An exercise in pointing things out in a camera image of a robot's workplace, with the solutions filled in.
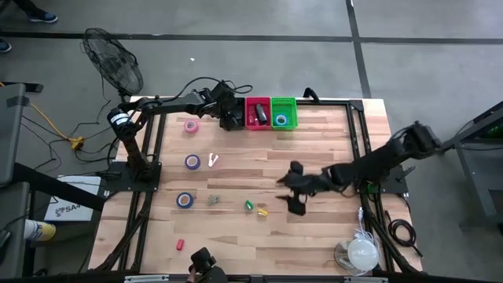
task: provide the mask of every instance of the red object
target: red object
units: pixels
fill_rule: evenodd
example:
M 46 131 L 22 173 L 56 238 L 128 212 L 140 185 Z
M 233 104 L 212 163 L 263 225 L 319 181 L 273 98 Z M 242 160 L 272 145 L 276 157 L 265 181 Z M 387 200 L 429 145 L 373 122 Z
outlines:
M 181 251 L 181 250 L 182 250 L 182 248 L 183 248 L 183 243 L 184 243 L 184 242 L 185 242 L 185 241 L 184 241 L 184 240 L 182 240 L 182 239 L 178 240 L 178 243 L 176 244 L 176 249 L 177 249 L 178 251 Z
M 267 124 L 260 126 L 256 119 L 255 106 L 261 105 L 266 113 Z M 270 130 L 270 97 L 246 97 L 244 99 L 244 125 L 249 130 Z

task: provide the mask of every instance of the shoe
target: shoe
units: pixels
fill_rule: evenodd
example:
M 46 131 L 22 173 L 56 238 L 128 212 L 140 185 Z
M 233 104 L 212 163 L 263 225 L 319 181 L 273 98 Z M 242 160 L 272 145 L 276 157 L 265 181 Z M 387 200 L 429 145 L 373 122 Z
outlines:
M 42 12 L 38 13 L 27 13 L 28 18 L 32 23 L 44 22 L 47 24 L 52 24 L 57 22 L 57 16 L 52 13 Z
M 11 46 L 7 41 L 0 39 L 0 53 L 9 52 L 13 46 Z

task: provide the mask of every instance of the wooden table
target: wooden table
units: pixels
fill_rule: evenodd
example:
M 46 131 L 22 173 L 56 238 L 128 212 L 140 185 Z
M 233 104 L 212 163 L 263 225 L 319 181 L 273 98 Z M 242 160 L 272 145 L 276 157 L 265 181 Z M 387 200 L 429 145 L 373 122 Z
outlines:
M 390 137 L 384 102 L 363 101 L 370 141 L 376 149 Z M 286 203 L 274 198 L 288 192 L 277 187 L 276 180 L 285 175 L 291 160 L 300 161 L 310 173 L 353 160 L 343 107 L 299 106 L 298 115 L 299 126 L 294 131 L 226 132 L 218 127 L 218 120 L 204 117 L 198 121 L 200 129 L 196 134 L 182 130 L 183 123 L 194 116 L 167 116 L 160 156 L 161 184 L 152 202 L 142 273 L 186 274 L 190 256 L 207 247 L 227 274 L 347 274 L 334 260 L 333 252 L 339 242 L 353 237 L 359 197 L 320 193 L 308 201 L 303 217 L 289 214 Z M 361 137 L 356 114 L 355 122 Z M 140 145 L 142 132 L 137 140 Z M 184 165 L 191 153 L 201 158 L 201 167 L 196 171 Z M 207 165 L 209 153 L 220 155 L 212 168 Z M 126 156 L 121 145 L 118 160 Z M 190 209 L 176 205 L 180 192 L 194 195 Z M 221 202 L 208 207 L 207 199 L 212 194 L 219 195 Z M 90 268 L 102 263 L 123 236 L 130 199 L 131 193 L 117 193 L 105 204 Z M 246 200 L 255 205 L 254 213 L 245 212 Z M 410 221 L 407 207 L 396 196 L 383 195 L 383 206 L 393 219 Z M 257 216 L 256 208 L 266 209 L 269 215 Z M 178 239 L 185 240 L 180 252 L 176 250 Z M 131 245 L 129 264 L 135 246 L 136 239 Z M 399 249 L 414 267 L 421 269 L 413 249 Z

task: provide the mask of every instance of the tape roll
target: tape roll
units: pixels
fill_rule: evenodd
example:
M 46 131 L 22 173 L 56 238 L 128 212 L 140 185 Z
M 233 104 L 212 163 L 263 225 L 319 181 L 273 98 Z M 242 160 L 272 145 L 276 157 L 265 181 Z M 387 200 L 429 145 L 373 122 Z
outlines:
M 197 130 L 199 130 L 199 125 L 197 125 L 197 122 L 194 121 L 194 120 L 189 120 L 189 121 L 186 121 L 184 124 L 183 124 L 183 129 L 187 132 L 187 133 L 195 133 L 197 132 Z
M 190 170 L 196 170 L 201 166 L 201 159 L 197 155 L 191 154 L 185 158 L 185 166 Z
M 288 119 L 286 119 L 285 115 L 280 114 L 276 115 L 276 118 L 274 118 L 274 122 L 276 122 L 278 126 L 284 126 L 288 124 Z
M 176 198 L 179 208 L 190 208 L 194 204 L 194 197 L 190 193 L 180 193 Z

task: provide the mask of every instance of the gray floor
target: gray floor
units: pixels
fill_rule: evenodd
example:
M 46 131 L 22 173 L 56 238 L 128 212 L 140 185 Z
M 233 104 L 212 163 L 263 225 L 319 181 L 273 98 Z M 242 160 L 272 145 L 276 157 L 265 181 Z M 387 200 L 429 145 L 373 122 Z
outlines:
M 29 24 L 13 6 L 0 26 L 18 31 L 82 32 L 101 27 L 117 33 L 188 35 L 349 36 L 344 0 L 47 0 L 38 4 L 57 13 L 55 25 Z M 354 0 L 360 35 L 430 38 L 502 38 L 503 3 L 498 0 Z M 105 100 L 100 76 L 80 50 L 79 40 L 9 39 L 14 49 L 0 56 L 0 79 L 43 83 L 30 98 L 65 133 L 78 122 L 94 121 Z M 306 86 L 323 97 L 362 97 L 351 43 L 122 41 L 137 55 L 145 79 L 143 94 L 172 94 L 199 75 L 250 83 L 259 96 L 300 96 Z M 391 129 L 414 120 L 431 125 L 441 139 L 501 100 L 503 46 L 362 46 L 372 97 L 383 98 Z M 118 98 L 105 83 L 105 95 Z M 33 109 L 26 115 L 42 122 Z M 84 126 L 82 136 L 105 127 Z M 53 140 L 36 129 L 47 141 Z M 89 140 L 89 150 L 112 139 L 112 132 Z M 50 175 L 101 170 L 105 163 L 82 164 L 68 145 L 54 146 L 63 166 Z M 102 157 L 105 153 L 89 158 Z M 23 130 L 18 160 L 36 166 L 47 147 Z M 476 209 L 454 152 L 410 161 L 407 177 L 413 223 L 430 274 L 501 281 L 503 238 L 495 229 L 460 231 L 458 223 Z M 55 167 L 56 162 L 42 170 Z M 76 271 L 90 239 L 47 248 L 40 265 L 50 272 Z

